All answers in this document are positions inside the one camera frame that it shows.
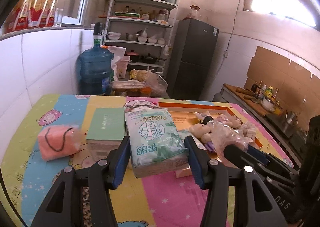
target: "bowl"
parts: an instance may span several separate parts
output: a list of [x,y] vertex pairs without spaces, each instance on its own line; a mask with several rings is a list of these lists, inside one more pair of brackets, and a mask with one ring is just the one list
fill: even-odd
[[116,32],[108,32],[109,35],[118,35],[118,36],[121,36],[120,33],[116,33]]
[[165,40],[164,40],[164,38],[160,38],[160,39],[158,39],[158,44],[162,44],[162,45],[164,45],[164,44],[165,44]]
[[148,43],[155,44],[157,42],[156,38],[148,38]]
[[139,42],[146,42],[148,40],[148,37],[138,36]]
[[125,34],[128,41],[137,41],[138,34]]
[[274,112],[274,103],[272,100],[270,100],[269,98],[265,97],[262,101],[261,101],[261,105],[262,107],[264,107],[266,110]]
[[120,34],[120,35],[107,34],[107,36],[108,36],[108,38],[109,38],[110,40],[118,40],[118,39],[120,38],[121,34]]

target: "plate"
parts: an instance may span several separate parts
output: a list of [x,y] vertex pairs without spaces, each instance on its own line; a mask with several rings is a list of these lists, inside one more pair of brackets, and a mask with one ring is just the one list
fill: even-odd
[[261,106],[262,106],[265,110],[267,110],[267,111],[270,111],[270,112],[274,112],[274,111],[275,111],[274,108],[273,108],[273,109],[269,109],[268,107],[264,106],[263,100],[261,101]]

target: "refrigerator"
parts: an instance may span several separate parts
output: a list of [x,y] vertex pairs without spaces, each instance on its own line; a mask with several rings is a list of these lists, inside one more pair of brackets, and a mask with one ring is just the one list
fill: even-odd
[[167,93],[172,99],[199,99],[218,34],[218,28],[205,22],[179,21],[166,76]]

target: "orange juice bottle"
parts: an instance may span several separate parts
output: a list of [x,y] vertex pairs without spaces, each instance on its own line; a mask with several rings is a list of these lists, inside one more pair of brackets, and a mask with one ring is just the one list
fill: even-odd
[[48,0],[49,14],[47,17],[46,26],[51,27],[54,24],[54,15],[56,12],[56,5],[58,0]]
[[40,18],[48,0],[30,0],[28,27],[35,28],[39,26]]
[[28,28],[29,9],[30,9],[30,0],[23,0],[19,14],[14,20],[12,31]]

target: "electrical wire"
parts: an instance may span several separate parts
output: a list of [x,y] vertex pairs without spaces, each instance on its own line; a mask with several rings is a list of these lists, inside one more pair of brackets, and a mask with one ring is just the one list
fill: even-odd
[[[236,10],[235,18],[233,19],[233,28],[232,28],[232,31],[231,31],[231,34],[230,34],[230,38],[229,38],[228,45],[227,45],[227,49],[225,50],[225,53],[226,53],[226,52],[228,51],[228,49],[229,49],[231,37],[232,37],[233,31],[234,31],[234,29],[235,29],[236,17],[237,17],[237,14],[238,14],[238,9],[239,9],[239,5],[240,5],[240,1],[241,1],[241,0],[239,0],[238,5],[237,5],[237,10]],[[215,73],[212,81],[214,81],[214,80],[216,79],[218,73],[220,72],[220,70],[221,70],[221,68],[222,68],[222,65],[223,65],[224,60],[227,58],[225,53],[223,54],[223,59],[222,59],[222,62],[221,62],[221,64],[220,64],[220,67],[219,67],[218,71]]]

